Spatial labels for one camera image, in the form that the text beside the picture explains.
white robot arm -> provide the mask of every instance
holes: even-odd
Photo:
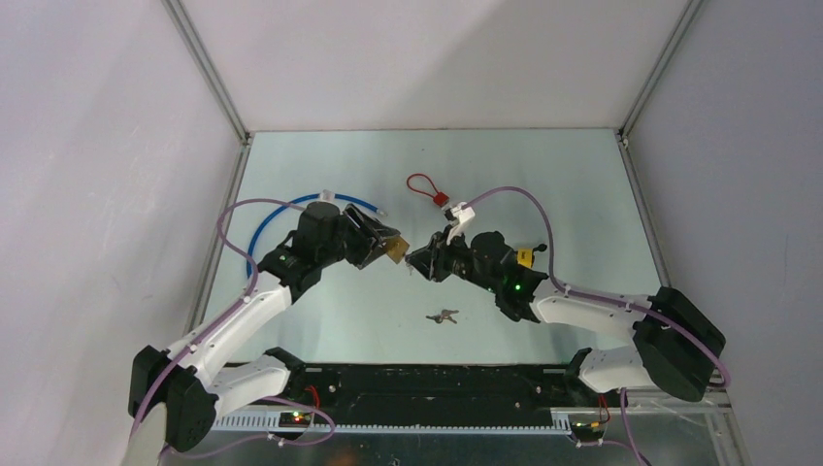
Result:
[[[164,404],[165,442],[177,451],[194,448],[215,419],[286,388],[288,355],[276,349],[248,364],[224,367],[257,329],[318,283],[323,268],[345,260],[362,269],[384,254],[400,262],[408,247],[397,230],[352,205],[341,212],[333,204],[310,204],[297,229],[257,265],[254,290],[242,294],[239,307],[204,322],[163,351],[148,346],[135,356],[129,413],[137,417],[141,405],[148,413]],[[158,388],[146,400],[153,385]]]
[[[617,349],[581,349],[569,364],[567,375],[595,392],[659,387],[686,401],[703,398],[714,364],[655,316],[686,329],[715,355],[726,340],[681,292],[661,287],[654,296],[609,295],[561,283],[520,265],[500,232],[480,233],[467,245],[463,231],[475,216],[471,207],[457,204],[445,216],[450,225],[406,256],[427,280],[455,275],[493,292],[511,320],[565,323],[625,342]]]

cable clip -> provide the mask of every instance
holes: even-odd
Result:
[[[429,193],[429,192],[426,192],[426,191],[421,191],[419,189],[414,189],[412,187],[412,178],[416,178],[416,177],[425,178],[426,181],[428,181],[429,184],[432,185],[432,189],[435,190],[435,193],[432,194],[432,193]],[[432,179],[429,178],[429,176],[426,175],[425,173],[412,173],[411,175],[409,175],[409,177],[406,178],[406,187],[408,187],[410,190],[412,190],[412,191],[414,191],[418,194],[422,194],[424,196],[428,196],[428,197],[432,198],[432,202],[434,202],[440,208],[442,208],[443,206],[448,204],[448,196],[444,192],[437,189],[437,187],[435,186],[435,182],[433,182]]]
[[[332,201],[334,201],[334,198],[335,198],[335,193],[328,190],[328,189],[323,189],[320,192],[320,195],[318,197],[318,199],[320,201],[323,201],[323,202],[332,202]]]

red wire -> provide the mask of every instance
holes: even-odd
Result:
[[[606,403],[606,396],[600,395],[600,403],[603,403],[603,407],[606,408],[606,420],[603,421],[603,424],[605,424],[611,420],[611,413],[609,412],[609,404]]]
[[[314,400],[314,407],[320,408],[320,395],[317,393],[317,389],[314,388],[314,385],[309,385],[306,387],[306,391],[312,394],[312,399]]]
[[[426,180],[428,180],[429,184],[430,184],[430,185],[432,185],[432,188],[435,190],[435,193],[434,193],[434,194],[429,194],[429,193],[428,193],[428,192],[426,192],[426,191],[421,191],[421,190],[419,190],[419,189],[414,189],[414,188],[412,187],[412,178],[414,178],[414,177],[422,177],[422,178],[425,178]],[[419,193],[419,194],[423,194],[424,196],[429,196],[429,197],[431,197],[432,199],[434,199],[434,198],[435,198],[435,195],[436,195],[436,194],[438,194],[438,193],[440,192],[440,190],[439,190],[439,189],[437,189],[437,187],[435,186],[435,182],[433,182],[433,181],[432,181],[432,179],[431,179],[431,178],[429,178],[429,176],[428,176],[428,175],[426,175],[425,173],[412,173],[411,175],[409,175],[409,177],[408,177],[408,178],[406,178],[406,186],[407,186],[409,189],[411,189],[412,191],[417,192],[417,193]]]

yellow object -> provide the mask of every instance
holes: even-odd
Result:
[[[406,251],[409,250],[409,243],[398,236],[387,240],[384,249],[385,254],[393,260],[395,264],[399,264],[406,255]]]
[[[535,255],[532,250],[529,248],[520,248],[517,250],[517,263],[531,269],[535,263]]]

white enclosure wall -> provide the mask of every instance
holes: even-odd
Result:
[[[686,0],[185,0],[252,131],[616,128]]]
[[[0,6],[0,460],[119,462],[239,145],[161,2]]]
[[[819,464],[823,3],[714,0],[632,154],[678,286],[723,329],[755,465]]]

